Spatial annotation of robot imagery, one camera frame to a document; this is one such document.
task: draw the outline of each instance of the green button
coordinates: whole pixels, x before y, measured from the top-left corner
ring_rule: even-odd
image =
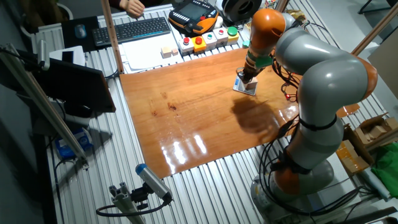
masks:
[[[248,48],[250,46],[250,40],[245,40],[243,42],[243,48]]]
[[[228,35],[230,36],[234,36],[238,33],[238,29],[235,27],[229,27],[228,28]]]

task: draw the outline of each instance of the wooden tabletop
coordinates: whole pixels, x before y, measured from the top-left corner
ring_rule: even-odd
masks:
[[[271,67],[257,76],[256,96],[233,90],[245,56],[238,49],[121,75],[145,162],[160,178],[268,142],[297,115]]]

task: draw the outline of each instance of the cardboard box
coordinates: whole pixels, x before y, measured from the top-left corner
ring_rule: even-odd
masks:
[[[398,140],[398,122],[395,118],[380,116],[367,119],[355,129],[361,144],[372,154],[376,148]]]
[[[373,139],[378,138],[379,136],[382,136],[383,134],[386,134],[387,131],[382,127],[382,126],[375,126],[374,128],[372,128],[372,130],[369,132],[369,136],[373,136]]]
[[[349,176],[374,164],[374,159],[349,124],[344,126],[343,142],[340,146],[336,153]]]

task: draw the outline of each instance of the red button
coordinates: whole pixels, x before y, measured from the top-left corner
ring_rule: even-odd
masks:
[[[201,44],[201,37],[197,37],[197,38],[195,39],[195,43]]]
[[[189,38],[188,37],[184,38],[184,44],[189,44]]]

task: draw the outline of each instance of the mouse pad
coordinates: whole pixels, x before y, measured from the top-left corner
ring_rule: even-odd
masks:
[[[78,39],[75,36],[75,26],[78,24],[83,24],[86,28],[87,36],[84,39]],[[98,27],[98,20],[96,16],[63,22],[62,35],[65,48],[81,45],[84,52],[98,50],[98,48],[95,47],[94,37],[92,33],[92,30]]]

